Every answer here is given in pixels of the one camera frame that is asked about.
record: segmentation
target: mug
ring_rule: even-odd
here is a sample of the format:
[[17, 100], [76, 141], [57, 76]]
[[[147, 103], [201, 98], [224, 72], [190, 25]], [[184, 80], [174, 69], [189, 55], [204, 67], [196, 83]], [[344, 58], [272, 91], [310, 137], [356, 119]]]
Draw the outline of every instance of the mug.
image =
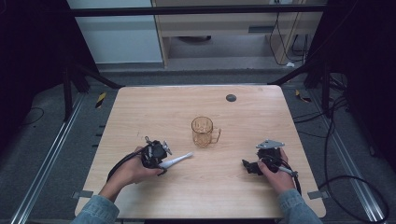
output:
[[195, 118], [191, 123], [191, 128], [192, 141], [198, 147], [207, 147], [209, 144], [219, 141], [221, 129], [213, 127], [213, 122], [210, 118]]

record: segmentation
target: person's left hand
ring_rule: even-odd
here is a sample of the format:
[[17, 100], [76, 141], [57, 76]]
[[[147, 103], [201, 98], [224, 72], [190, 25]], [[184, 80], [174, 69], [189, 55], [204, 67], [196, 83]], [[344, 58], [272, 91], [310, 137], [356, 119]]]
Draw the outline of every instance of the person's left hand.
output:
[[103, 186], [99, 195], [114, 202], [123, 187], [133, 183], [137, 184], [150, 176], [159, 175], [162, 172], [162, 169], [144, 167], [141, 161], [141, 155], [136, 155], [117, 169]]

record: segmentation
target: metal floor strip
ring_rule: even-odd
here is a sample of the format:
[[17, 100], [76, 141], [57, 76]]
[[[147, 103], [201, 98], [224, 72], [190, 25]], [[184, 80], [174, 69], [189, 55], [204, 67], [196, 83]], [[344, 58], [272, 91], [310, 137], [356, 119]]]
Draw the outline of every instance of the metal floor strip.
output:
[[62, 149], [64, 141], [69, 134], [71, 127], [73, 126], [74, 121], [76, 120], [76, 116], [78, 111], [81, 108], [81, 103], [84, 99], [85, 94], [79, 93], [77, 99], [73, 105], [73, 113], [70, 116], [70, 119], [65, 121], [61, 127], [61, 130], [58, 132], [49, 153], [47, 154], [46, 159], [44, 159], [40, 169], [35, 176], [35, 179], [30, 186], [29, 190], [27, 191], [23, 201], [21, 202], [20, 206], [18, 207], [17, 211], [15, 212], [14, 216], [11, 219], [12, 224], [22, 224], [25, 223], [27, 218], [30, 215], [30, 212], [35, 205], [35, 201], [38, 198], [41, 190], [46, 183], [46, 180], [50, 174], [53, 164], [56, 162], [56, 159]]
[[[318, 110], [322, 112], [322, 108], [320, 106], [320, 97], [312, 90], [308, 90], [310, 95], [312, 96], [313, 102], [317, 106]], [[329, 119], [326, 118], [325, 115], [321, 116], [324, 123], [326, 124], [326, 127], [329, 129], [330, 128], [330, 121]], [[356, 166], [352, 158], [350, 157], [349, 153], [347, 152], [347, 148], [343, 143], [343, 140], [339, 133], [337, 132], [336, 129], [334, 129], [333, 134], [331, 135], [332, 142], [334, 143], [334, 148], [337, 152], [337, 155], [339, 159], [341, 160], [341, 163], [344, 166], [344, 169], [346, 170], [346, 173], [348, 175], [354, 175], [359, 178], [363, 178], [361, 175], [361, 172], [359, 171], [359, 168]], [[371, 221], [378, 221], [382, 218], [384, 218], [384, 214], [382, 213], [381, 208], [379, 207], [374, 194], [370, 190], [370, 188], [364, 184], [361, 183], [358, 180], [351, 180], [352, 186], [358, 195], [361, 204]]]

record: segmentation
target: black horizontal bar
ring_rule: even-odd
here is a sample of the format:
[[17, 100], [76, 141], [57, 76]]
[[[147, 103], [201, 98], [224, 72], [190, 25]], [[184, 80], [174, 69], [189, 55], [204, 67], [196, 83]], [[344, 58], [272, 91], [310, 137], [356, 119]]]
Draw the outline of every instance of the black horizontal bar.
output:
[[121, 7], [83, 8], [48, 11], [49, 14], [74, 17], [143, 16], [179, 14], [225, 14], [225, 13], [271, 13], [271, 12], [319, 12], [339, 9], [328, 5], [242, 5], [242, 6], [197, 6], [197, 7]]

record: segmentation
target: hand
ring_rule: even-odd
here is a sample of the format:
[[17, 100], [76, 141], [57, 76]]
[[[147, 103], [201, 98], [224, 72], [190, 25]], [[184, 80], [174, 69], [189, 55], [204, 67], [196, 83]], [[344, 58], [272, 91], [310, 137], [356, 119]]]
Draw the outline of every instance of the hand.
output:
[[[280, 149], [280, 155], [282, 160], [288, 162], [288, 157], [283, 151], [283, 148]], [[262, 161], [258, 161], [257, 164], [259, 165], [260, 170], [267, 177], [268, 181], [270, 182], [271, 186], [274, 188], [277, 194], [281, 194], [289, 189], [295, 189], [293, 179], [288, 173], [283, 171], [277, 171], [276, 173], [272, 173], [272, 171], [270, 171], [265, 163], [263, 163]]]
[[103, 186], [99, 195], [115, 202], [123, 187], [133, 183], [137, 184], [147, 177], [159, 175], [162, 172], [162, 169], [148, 169], [144, 167], [141, 161], [141, 155], [136, 155], [117, 169]]

